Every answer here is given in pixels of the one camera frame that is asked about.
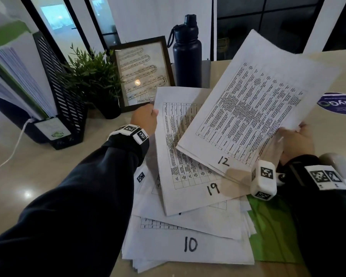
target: water bottle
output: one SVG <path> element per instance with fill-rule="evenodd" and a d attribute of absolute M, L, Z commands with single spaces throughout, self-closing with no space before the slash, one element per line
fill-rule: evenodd
<path fill-rule="evenodd" d="M 187 14 L 185 23 L 171 30 L 168 47 L 173 44 L 177 86 L 201 88 L 201 42 L 198 40 L 196 14 Z"/>

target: black picture frame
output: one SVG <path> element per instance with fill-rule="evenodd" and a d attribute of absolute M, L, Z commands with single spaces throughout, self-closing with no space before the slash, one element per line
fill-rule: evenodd
<path fill-rule="evenodd" d="M 118 60 L 116 58 L 116 52 L 115 51 L 118 51 L 118 50 L 120 51 L 120 50 L 124 50 L 127 48 L 144 46 L 144 45 L 148 45 L 151 43 L 160 43 L 161 44 L 161 49 L 163 52 L 163 58 L 164 58 L 165 67 L 166 67 L 168 84 L 169 84 L 169 86 L 175 86 L 173 71 L 172 71 L 172 67 L 171 67 L 171 61 L 169 58 L 169 53 L 168 53 L 168 48 L 167 48 L 165 36 L 160 36 L 160 37 L 155 37 L 155 38 L 150 38 L 150 39 L 144 39 L 144 40 L 135 41 L 135 42 L 123 43 L 123 44 L 116 45 L 116 46 L 110 46 L 109 49 L 114 50 L 113 55 L 111 57 L 111 60 L 118 67 L 119 75 L 122 77 L 121 67 L 118 64 Z M 124 97 L 123 97 L 123 88 L 124 87 L 122 87 L 122 90 L 121 90 L 120 94 L 118 95 L 119 105 L 121 107 L 122 113 L 134 111 L 137 108 L 139 108 L 140 106 L 143 106 L 143 105 L 150 103 L 150 102 L 143 102 L 143 103 L 131 105 L 131 106 L 126 105 L 125 101 L 124 101 Z"/>

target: white cable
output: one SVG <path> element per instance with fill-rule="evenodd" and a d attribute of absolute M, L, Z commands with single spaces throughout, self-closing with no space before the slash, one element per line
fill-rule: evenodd
<path fill-rule="evenodd" d="M 1 168 L 2 166 L 4 166 L 6 163 L 8 163 L 9 160 L 11 160 L 11 159 L 13 158 L 13 156 L 14 156 L 14 154 L 15 154 L 15 151 L 16 151 L 17 148 L 18 148 L 19 142 L 20 142 L 21 139 L 22 139 L 22 136 L 23 136 L 24 130 L 26 129 L 27 124 L 30 123 L 30 122 L 34 122 L 34 121 L 35 121 L 34 118 L 30 118 L 29 120 L 27 120 L 27 121 L 25 122 L 25 124 L 23 125 L 23 129 L 22 129 L 22 131 L 21 131 L 21 133 L 20 133 L 20 135 L 19 135 L 19 139 L 18 139 L 18 141 L 17 141 L 17 144 L 16 144 L 15 147 L 14 147 L 13 153 L 11 154 L 11 156 L 10 156 L 4 163 L 2 163 L 2 164 L 0 165 L 0 168 Z"/>

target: glossy table surface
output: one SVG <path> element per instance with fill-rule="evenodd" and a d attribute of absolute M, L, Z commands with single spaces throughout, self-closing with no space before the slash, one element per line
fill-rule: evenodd
<path fill-rule="evenodd" d="M 346 93 L 346 51 L 323 52 L 310 55 L 319 61 L 339 65 L 344 73 L 330 91 Z M 223 74 L 227 61 L 212 62 L 211 87 Z M 106 140 L 109 133 L 130 121 L 132 113 L 114 120 L 90 113 L 86 123 L 84 142 L 76 146 L 54 150 L 50 145 L 34 143 L 26 135 L 14 158 L 0 169 L 0 234 L 13 226 L 23 208 L 40 194 L 56 187 L 65 176 L 89 153 Z M 307 118 L 312 125 L 316 152 L 336 152 L 346 157 L 346 115 L 331 113 L 316 106 Z M 14 148 L 20 130 L 0 112 L 0 164 Z M 256 262 L 255 265 L 226 265 L 168 262 L 148 270 L 140 276 L 309 276 L 303 265 Z M 121 260 L 111 276 L 137 276 L 131 262 Z"/>

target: hand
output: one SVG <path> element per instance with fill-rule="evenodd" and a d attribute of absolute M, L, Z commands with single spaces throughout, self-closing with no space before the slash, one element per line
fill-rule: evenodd
<path fill-rule="evenodd" d="M 134 111 L 131 118 L 131 124 L 138 125 L 139 127 L 143 128 L 150 136 L 155 132 L 157 124 L 156 117 L 158 113 L 159 110 L 154 110 L 154 105 L 146 104 Z"/>
<path fill-rule="evenodd" d="M 291 159 L 304 154 L 314 155 L 314 142 L 311 136 L 309 125 L 301 123 L 300 132 L 287 130 L 281 127 L 278 132 L 283 137 L 283 153 L 281 164 L 285 165 Z"/>

